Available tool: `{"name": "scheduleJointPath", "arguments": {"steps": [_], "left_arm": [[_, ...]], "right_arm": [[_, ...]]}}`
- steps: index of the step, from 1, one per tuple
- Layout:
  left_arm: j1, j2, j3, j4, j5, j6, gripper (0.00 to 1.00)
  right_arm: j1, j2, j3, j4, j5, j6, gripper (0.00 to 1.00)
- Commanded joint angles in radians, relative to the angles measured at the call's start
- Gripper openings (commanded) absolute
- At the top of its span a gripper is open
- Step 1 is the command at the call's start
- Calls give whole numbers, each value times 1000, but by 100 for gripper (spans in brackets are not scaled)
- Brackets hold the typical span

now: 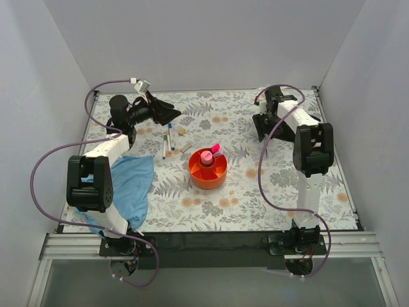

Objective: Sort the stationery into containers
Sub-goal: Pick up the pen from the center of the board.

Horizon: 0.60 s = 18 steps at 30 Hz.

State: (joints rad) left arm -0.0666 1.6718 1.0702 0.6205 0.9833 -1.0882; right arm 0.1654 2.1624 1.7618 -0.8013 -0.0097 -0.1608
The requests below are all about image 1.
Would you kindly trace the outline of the blue capped marker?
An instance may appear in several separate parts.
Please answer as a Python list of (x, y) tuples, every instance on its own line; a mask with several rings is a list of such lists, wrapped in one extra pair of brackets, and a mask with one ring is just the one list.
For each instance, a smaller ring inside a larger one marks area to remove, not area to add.
[(174, 136), (173, 136), (173, 126), (172, 123), (168, 123), (168, 133), (169, 133), (169, 141), (170, 141), (170, 145), (171, 145), (171, 150), (175, 150), (176, 146), (174, 143)]

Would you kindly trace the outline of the light purple marker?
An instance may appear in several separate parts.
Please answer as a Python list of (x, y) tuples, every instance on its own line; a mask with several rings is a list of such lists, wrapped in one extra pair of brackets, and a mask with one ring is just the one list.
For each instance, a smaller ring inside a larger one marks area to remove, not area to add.
[(223, 152), (222, 150), (219, 150), (218, 152), (215, 152), (215, 153), (213, 154), (214, 157), (220, 157), (220, 156), (222, 156), (222, 155), (224, 155), (224, 152)]

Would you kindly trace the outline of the pink capped glue bottle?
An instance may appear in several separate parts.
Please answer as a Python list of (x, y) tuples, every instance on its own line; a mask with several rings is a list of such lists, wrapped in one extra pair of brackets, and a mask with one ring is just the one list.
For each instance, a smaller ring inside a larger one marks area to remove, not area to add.
[(204, 167), (210, 167), (213, 164), (213, 154), (209, 150), (205, 150), (200, 155), (200, 163)]

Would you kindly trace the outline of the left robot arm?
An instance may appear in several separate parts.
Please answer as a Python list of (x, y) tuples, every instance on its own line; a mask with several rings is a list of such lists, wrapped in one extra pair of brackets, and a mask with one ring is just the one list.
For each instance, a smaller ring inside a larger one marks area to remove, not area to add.
[(108, 140), (68, 161), (66, 200), (85, 215), (92, 232), (119, 254), (128, 256), (135, 251), (136, 241), (127, 233), (140, 227), (146, 218), (154, 178), (153, 156), (126, 155), (136, 140), (135, 126), (146, 120), (165, 126), (181, 111), (150, 93), (133, 103), (115, 95), (109, 107)]

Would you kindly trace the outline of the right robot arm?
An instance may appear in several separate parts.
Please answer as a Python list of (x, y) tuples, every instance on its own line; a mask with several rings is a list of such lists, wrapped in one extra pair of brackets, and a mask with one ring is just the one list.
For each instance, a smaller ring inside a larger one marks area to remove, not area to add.
[(320, 192), (324, 176), (334, 163), (333, 126), (302, 109), (305, 97), (298, 100), (283, 94), (281, 88), (280, 84), (268, 86), (256, 95), (254, 105), (259, 111), (252, 120), (259, 142), (268, 144), (275, 138), (293, 143), (298, 202), (282, 245), (301, 255), (320, 242)]

